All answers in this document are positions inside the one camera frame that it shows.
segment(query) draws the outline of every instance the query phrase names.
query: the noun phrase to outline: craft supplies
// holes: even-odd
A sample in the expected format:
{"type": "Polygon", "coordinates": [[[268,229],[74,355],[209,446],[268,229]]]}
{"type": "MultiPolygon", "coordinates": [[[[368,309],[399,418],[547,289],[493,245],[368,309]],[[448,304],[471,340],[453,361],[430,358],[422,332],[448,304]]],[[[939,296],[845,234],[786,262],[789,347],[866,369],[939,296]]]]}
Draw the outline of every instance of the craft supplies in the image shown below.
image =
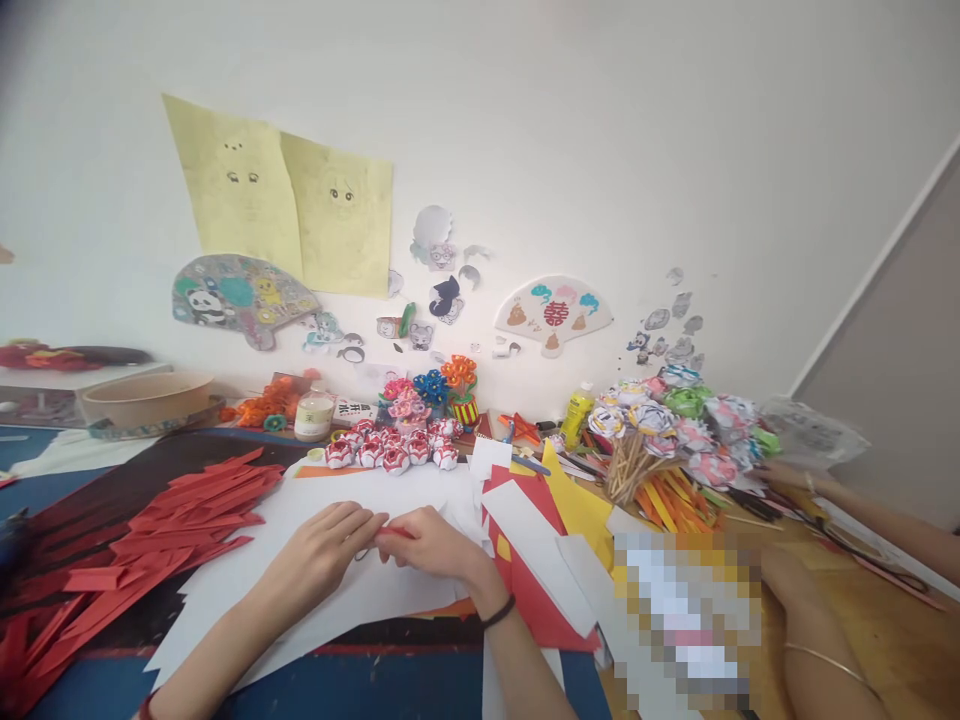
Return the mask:
{"type": "Polygon", "coordinates": [[[587,381],[580,383],[580,388],[570,396],[570,401],[567,403],[567,416],[560,426],[560,434],[564,437],[564,447],[567,450],[575,450],[580,444],[580,430],[593,403],[593,383],[587,381]]]}

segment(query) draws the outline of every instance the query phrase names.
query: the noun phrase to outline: stack of paper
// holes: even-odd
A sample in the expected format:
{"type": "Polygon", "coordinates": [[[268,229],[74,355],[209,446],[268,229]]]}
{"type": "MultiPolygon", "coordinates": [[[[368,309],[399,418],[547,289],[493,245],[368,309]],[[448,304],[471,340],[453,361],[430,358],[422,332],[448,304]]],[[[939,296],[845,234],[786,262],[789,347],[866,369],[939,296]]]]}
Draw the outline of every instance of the stack of paper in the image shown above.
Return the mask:
{"type": "MultiPolygon", "coordinates": [[[[343,477],[296,478],[292,466],[280,489],[257,512],[264,525],[248,529],[253,542],[198,570],[181,588],[185,606],[146,670],[165,683],[217,620],[256,583],[296,529],[334,502],[353,500],[391,517],[432,505],[478,544],[486,539],[480,518],[481,485],[465,466],[442,471],[428,464],[400,478],[382,469],[343,477]]],[[[287,632],[243,678],[254,682],[305,653],[369,622],[446,607],[463,597],[458,584],[413,568],[382,565],[377,554],[354,561],[338,590],[287,632]]]]}

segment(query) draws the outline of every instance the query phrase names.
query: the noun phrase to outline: yellow paper drawing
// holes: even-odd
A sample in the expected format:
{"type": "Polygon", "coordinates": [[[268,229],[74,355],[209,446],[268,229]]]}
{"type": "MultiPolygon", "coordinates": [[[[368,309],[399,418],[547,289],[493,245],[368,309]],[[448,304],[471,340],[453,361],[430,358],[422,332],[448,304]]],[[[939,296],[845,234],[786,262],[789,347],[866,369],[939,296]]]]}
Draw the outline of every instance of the yellow paper drawing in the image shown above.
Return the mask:
{"type": "Polygon", "coordinates": [[[297,201],[303,282],[387,297],[393,166],[287,133],[280,147],[297,201]]]}
{"type": "Polygon", "coordinates": [[[302,279],[297,206],[280,131],[169,95],[163,104],[204,254],[259,258],[302,279]]]}
{"type": "Polygon", "coordinates": [[[610,572],[613,570],[613,535],[607,530],[607,518],[613,511],[613,505],[580,487],[563,472],[552,442],[543,444],[541,463],[550,471],[547,485],[550,486],[550,494],[557,504],[567,533],[583,535],[607,572],[610,572]]]}

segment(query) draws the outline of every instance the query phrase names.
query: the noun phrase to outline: paper cutout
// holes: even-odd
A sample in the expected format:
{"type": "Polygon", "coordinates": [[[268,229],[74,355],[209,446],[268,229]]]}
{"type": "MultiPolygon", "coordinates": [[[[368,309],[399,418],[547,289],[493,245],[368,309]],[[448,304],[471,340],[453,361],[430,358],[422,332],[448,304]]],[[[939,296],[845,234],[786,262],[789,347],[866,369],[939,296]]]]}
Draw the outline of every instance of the paper cutout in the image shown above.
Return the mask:
{"type": "Polygon", "coordinates": [[[170,95],[163,104],[203,252],[259,258],[302,278],[297,203],[280,131],[170,95]]]}
{"type": "Polygon", "coordinates": [[[427,252],[431,272],[451,272],[457,267],[457,248],[450,243],[431,245],[427,252]]]}
{"type": "Polygon", "coordinates": [[[694,315],[692,318],[687,320],[683,325],[683,334],[684,335],[696,335],[697,330],[703,328],[703,316],[694,315]]]}
{"type": "Polygon", "coordinates": [[[410,346],[412,350],[426,352],[433,344],[433,325],[410,323],[410,346]]]}
{"type": "Polygon", "coordinates": [[[659,330],[664,327],[668,322],[670,322],[670,311],[666,308],[658,308],[650,313],[649,317],[645,323],[643,323],[643,329],[647,332],[651,330],[659,330]]]}
{"type": "Polygon", "coordinates": [[[682,282],[683,282],[683,268],[681,268],[681,267],[670,268],[670,270],[667,271],[667,280],[668,280],[668,281],[670,282],[670,284],[673,285],[674,287],[676,287],[677,285],[679,285],[680,283],[682,283],[682,282]]]}
{"type": "Polygon", "coordinates": [[[460,268],[460,272],[457,273],[457,277],[461,280],[466,280],[470,283],[473,283],[473,290],[476,290],[480,287],[480,271],[477,270],[473,265],[464,265],[460,268]]]}
{"type": "Polygon", "coordinates": [[[447,325],[453,325],[463,312],[463,298],[460,297],[460,283],[450,276],[449,280],[433,286],[430,292],[430,314],[440,318],[447,325]]]}
{"type": "Polygon", "coordinates": [[[392,300],[403,290],[403,275],[391,270],[387,275],[387,298],[392,300]]]}
{"type": "Polygon", "coordinates": [[[473,255],[479,255],[484,260],[493,260],[493,253],[482,245],[468,245],[467,249],[463,251],[463,261],[470,262],[470,258],[473,255]]]}
{"type": "Polygon", "coordinates": [[[296,198],[303,281],[323,292],[385,298],[393,165],[281,133],[296,198]]]}
{"type": "Polygon", "coordinates": [[[653,344],[653,347],[650,349],[651,355],[656,355],[657,357],[663,357],[663,355],[670,349],[670,344],[667,342],[667,339],[661,335],[657,338],[657,342],[653,344]]]}
{"type": "Polygon", "coordinates": [[[503,535],[497,535],[497,555],[510,562],[510,543],[503,535]]]}
{"type": "Polygon", "coordinates": [[[337,357],[343,358],[350,363],[360,363],[364,361],[367,354],[363,351],[363,348],[350,346],[338,352],[337,357]]]}
{"type": "Polygon", "coordinates": [[[400,318],[377,318],[377,335],[387,340],[400,337],[400,318]]]}
{"type": "Polygon", "coordinates": [[[279,328],[320,309],[299,280],[242,255],[206,255],[189,263],[173,282],[172,301],[174,319],[241,332],[257,350],[272,349],[279,328]]]}
{"type": "Polygon", "coordinates": [[[509,296],[494,325],[543,343],[541,354],[556,358],[564,343],[612,322],[608,306],[585,283],[549,275],[509,296]]]}
{"type": "Polygon", "coordinates": [[[307,333],[306,340],[303,341],[304,352],[325,351],[328,345],[343,340],[340,323],[331,312],[310,313],[301,318],[298,324],[310,331],[307,333]]]}
{"type": "Polygon", "coordinates": [[[421,248],[428,249],[445,243],[452,229],[453,214],[439,205],[428,205],[417,214],[413,226],[413,241],[421,248]]]}
{"type": "Polygon", "coordinates": [[[677,318],[677,320],[682,320],[687,314],[687,310],[690,309],[690,300],[692,298],[692,292],[685,292],[677,295],[676,299],[673,301],[672,308],[673,316],[677,318]]]}
{"type": "Polygon", "coordinates": [[[687,360],[693,356],[693,351],[693,339],[684,335],[677,340],[676,345],[667,350],[665,359],[669,365],[686,365],[687,360]]]}
{"type": "Polygon", "coordinates": [[[609,572],[613,569],[613,535],[607,530],[607,519],[613,505],[567,477],[553,443],[544,443],[541,462],[550,471],[547,485],[567,533],[583,535],[609,572]]]}

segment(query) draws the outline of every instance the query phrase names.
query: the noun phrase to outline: white paper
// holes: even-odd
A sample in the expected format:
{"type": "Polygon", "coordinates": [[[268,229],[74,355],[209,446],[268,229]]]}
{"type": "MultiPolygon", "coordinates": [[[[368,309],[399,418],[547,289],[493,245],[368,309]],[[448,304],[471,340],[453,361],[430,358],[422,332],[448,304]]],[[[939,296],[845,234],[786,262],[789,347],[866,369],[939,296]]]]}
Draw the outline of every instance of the white paper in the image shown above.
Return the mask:
{"type": "MultiPolygon", "coordinates": [[[[267,565],[306,520],[333,502],[354,500],[391,517],[433,505],[474,542],[489,538],[481,524],[478,486],[463,465],[450,471],[436,465],[410,468],[401,478],[382,469],[342,477],[295,478],[301,461],[285,473],[279,489],[256,509],[266,521],[238,535],[254,541],[199,568],[181,588],[185,607],[150,660],[160,669],[155,687],[173,674],[217,620],[259,580],[267,565]]],[[[352,562],[340,588],[277,642],[251,669],[241,686],[257,680],[361,625],[390,617],[428,612],[458,598],[453,580],[412,568],[382,565],[376,553],[352,562]]]]}
{"type": "Polygon", "coordinates": [[[513,480],[484,493],[483,505],[570,626],[589,635],[597,618],[560,555],[559,533],[513,480]]]}
{"type": "Polygon", "coordinates": [[[677,694],[677,681],[667,677],[666,665],[653,659],[649,645],[641,644],[637,619],[631,620],[627,601],[616,598],[613,578],[586,539],[582,535],[569,535],[558,538],[556,543],[596,613],[610,654],[616,663],[624,663],[627,692],[637,696],[640,717],[644,720],[702,717],[690,710],[686,695],[677,694]]]}
{"type": "Polygon", "coordinates": [[[486,482],[493,475],[494,467],[509,468],[513,462],[513,446],[489,438],[477,438],[470,456],[470,474],[486,482]]]}
{"type": "MultiPolygon", "coordinates": [[[[540,648],[543,659],[547,661],[553,676],[560,683],[560,688],[566,692],[563,682],[563,665],[560,662],[560,651],[554,648],[540,648]]],[[[500,677],[497,675],[497,666],[493,662],[493,652],[490,643],[483,642],[483,700],[481,704],[483,720],[506,720],[507,706],[503,700],[503,688],[500,687],[500,677]]]]}
{"type": "Polygon", "coordinates": [[[610,531],[612,535],[620,533],[633,535],[638,532],[653,532],[647,525],[637,520],[622,508],[618,508],[616,505],[613,506],[613,512],[610,513],[610,517],[607,518],[607,530],[610,531]]]}

